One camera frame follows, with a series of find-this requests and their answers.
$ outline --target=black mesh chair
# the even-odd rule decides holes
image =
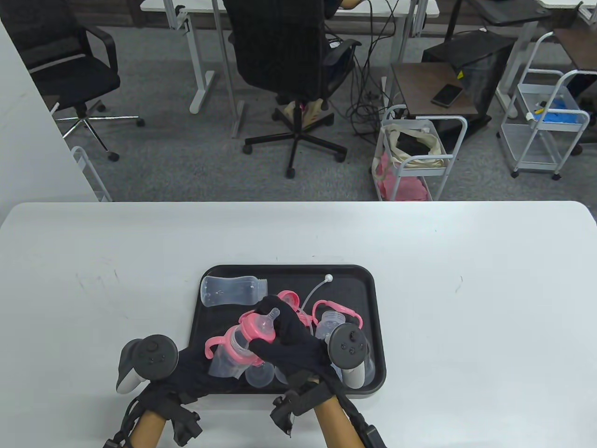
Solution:
[[[132,119],[142,127],[145,121],[138,116],[91,116],[106,110],[101,101],[86,106],[120,87],[112,37],[95,26],[79,24],[66,0],[0,0],[0,19],[39,92],[58,96],[59,110],[75,108],[76,117],[56,120],[75,122],[63,137],[83,124],[108,152],[108,159],[117,161],[120,156],[108,150],[90,122]],[[109,67],[93,57],[88,32],[106,46]]]
[[[272,115],[290,130],[282,134],[245,140],[243,152],[251,154],[257,143],[294,140],[286,177],[294,177],[294,156],[299,140],[334,151],[343,162],[347,149],[308,132],[321,125],[332,125],[334,114],[303,128],[301,104],[327,100],[354,68],[353,54],[360,42],[348,39],[329,48],[324,29],[322,0],[224,0],[232,25],[238,72],[250,85],[269,90],[295,101],[291,122],[279,109]]]

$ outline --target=black tray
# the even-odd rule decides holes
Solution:
[[[269,294],[278,294],[285,289],[292,290],[299,295],[302,303],[311,290],[323,281],[325,274],[332,274],[334,280],[317,289],[309,299],[305,312],[310,314],[313,304],[318,300],[332,300],[361,315],[363,331],[373,347],[376,373],[373,381],[367,386],[360,389],[346,388],[346,392],[356,395],[371,394],[386,380],[386,362],[381,343],[375,285],[369,271],[353,265],[220,265],[209,269],[203,277],[253,275],[257,278],[265,278]],[[202,343],[208,337],[223,335],[228,328],[238,324],[238,318],[242,313],[251,308],[253,307],[243,305],[204,306],[198,295],[189,345]],[[319,310],[323,313],[326,309],[329,308],[320,306],[317,318],[321,318]],[[348,316],[346,318],[347,321],[358,323],[356,319],[352,319]],[[241,381],[242,385],[238,391],[241,394],[283,394],[288,390],[288,386],[275,378],[262,389],[252,387],[247,383],[244,375],[241,376]]]

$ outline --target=smartphone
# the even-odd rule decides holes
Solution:
[[[443,108],[448,108],[454,103],[454,101],[456,101],[456,98],[460,96],[462,90],[462,87],[458,87],[457,85],[446,84],[442,87],[442,90],[440,90],[438,94],[433,97],[431,102],[438,106],[442,106]]]

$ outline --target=white desk leg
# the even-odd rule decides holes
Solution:
[[[186,36],[189,42],[190,58],[193,61],[193,70],[195,71],[195,79],[197,80],[197,93],[195,98],[190,104],[189,110],[191,113],[199,113],[203,100],[207,91],[211,87],[211,83],[214,80],[213,70],[203,72],[203,60],[201,59],[201,51],[199,49],[199,42],[197,41],[197,35],[195,34],[195,27],[193,21],[190,18],[190,14],[186,19]]]
[[[392,64],[402,62],[404,53],[402,51],[402,42],[404,40],[404,26],[406,17],[400,16],[394,18],[396,24],[396,32],[392,37],[392,46],[390,48],[390,62],[387,66],[387,75],[381,78],[381,91],[383,92],[383,105],[387,109],[394,101],[396,93],[396,82],[394,81],[394,72]]]
[[[214,10],[216,32],[218,33],[218,40],[220,42],[222,65],[224,67],[224,76],[226,77],[226,88],[228,89],[228,99],[230,101],[230,110],[232,112],[233,123],[232,130],[230,131],[230,136],[234,139],[238,135],[238,130],[241,126],[242,113],[245,108],[245,102],[241,100],[237,103],[236,99],[234,98],[234,87],[232,86],[232,76],[230,75],[230,63],[228,62],[228,53],[226,51],[226,42],[224,41],[224,31],[222,29],[218,0],[211,0],[211,6]]]
[[[527,49],[536,29],[537,22],[528,22],[522,25],[521,33],[518,36],[516,43],[514,43],[514,47],[510,53],[506,70],[501,77],[500,83],[497,85],[496,97],[504,111],[508,110],[508,105],[510,104],[510,96],[508,95],[508,92],[512,88],[514,79],[518,74],[518,69],[525,62]],[[517,116],[518,112],[516,111],[516,108],[512,108],[508,117],[516,118]]]

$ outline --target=chair wheel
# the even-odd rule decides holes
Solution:
[[[570,153],[570,155],[581,155],[582,153],[583,153],[583,147],[580,145],[576,145],[572,149],[572,152]]]

